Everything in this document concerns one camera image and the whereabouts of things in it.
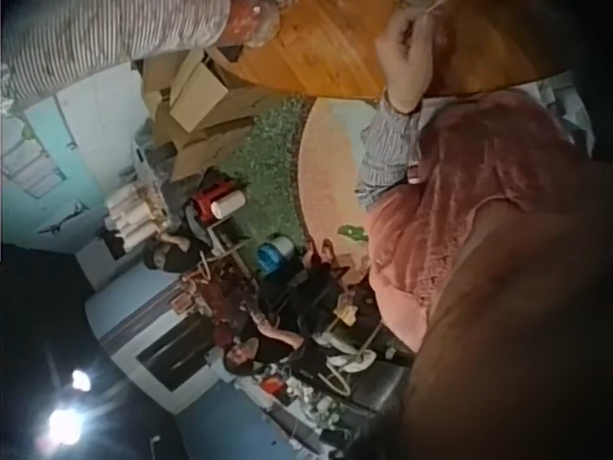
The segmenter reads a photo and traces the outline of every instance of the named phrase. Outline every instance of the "blue wall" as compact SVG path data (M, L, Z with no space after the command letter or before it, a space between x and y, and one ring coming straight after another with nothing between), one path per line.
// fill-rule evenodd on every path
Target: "blue wall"
M132 267L85 303L94 336L101 338L176 279L177 275L149 270L142 262Z
M2 181L3 242L23 247L74 253L94 236L105 214L102 191L72 145L68 127L53 98L28 108L24 115L40 144L48 151L66 180L40 199L24 193L8 179ZM46 225L71 214L78 200L89 208L52 236L38 235Z
M244 392L219 381L176 416L190 458L291 460L296 453Z

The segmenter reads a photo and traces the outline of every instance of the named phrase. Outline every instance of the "window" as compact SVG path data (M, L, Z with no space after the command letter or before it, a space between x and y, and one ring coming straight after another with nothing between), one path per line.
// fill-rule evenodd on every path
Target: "window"
M205 355L214 346L211 320L192 314L136 358L160 383L174 391L207 365Z
M42 198L66 180L34 133L19 118L3 118L2 174L34 198Z

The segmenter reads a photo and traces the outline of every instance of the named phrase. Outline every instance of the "finger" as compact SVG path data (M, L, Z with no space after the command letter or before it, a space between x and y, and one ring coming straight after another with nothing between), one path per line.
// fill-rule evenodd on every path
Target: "finger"
M424 14L416 19L413 25L411 43L419 42L424 44L432 43L434 39L434 18L432 14Z
M421 8L407 8L395 12L390 18L384 36L388 39L401 43L404 41L404 34L409 29L413 21L425 15L426 10Z
M422 60L432 55L434 43L434 19L431 14L422 16L413 25L409 61Z

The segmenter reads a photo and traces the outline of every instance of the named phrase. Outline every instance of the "green carpet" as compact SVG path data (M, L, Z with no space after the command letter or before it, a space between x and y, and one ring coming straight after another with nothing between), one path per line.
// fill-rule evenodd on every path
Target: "green carpet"
M223 172L247 184L247 204L237 211L235 222L252 238L240 254L254 272L258 270L256 251L271 235L282 234L297 246L304 244L292 174L305 104L301 99L286 99L262 114L244 146L219 164Z

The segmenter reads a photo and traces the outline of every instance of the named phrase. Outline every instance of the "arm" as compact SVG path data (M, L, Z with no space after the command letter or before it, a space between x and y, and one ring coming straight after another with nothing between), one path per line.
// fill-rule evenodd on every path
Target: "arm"
M190 249L190 240L187 238L175 237L168 233L162 233L159 235L158 240L160 242L167 242L168 244L179 246L183 252L187 252Z
M404 115L395 111L383 97L379 110L362 138L366 155L360 167L355 194L367 210L378 199L406 182L411 164L420 159L416 149L420 114Z
M263 313L252 312L251 317L258 327L258 331L268 338L286 343L294 350L298 350L305 342L301 335L291 333L290 331L281 331L272 326Z
M410 37L406 32L415 22ZM406 182L407 170L419 161L420 101L432 80L434 25L423 10L396 13L376 41L387 91L379 111L364 133L366 156L356 194L368 210L396 185Z

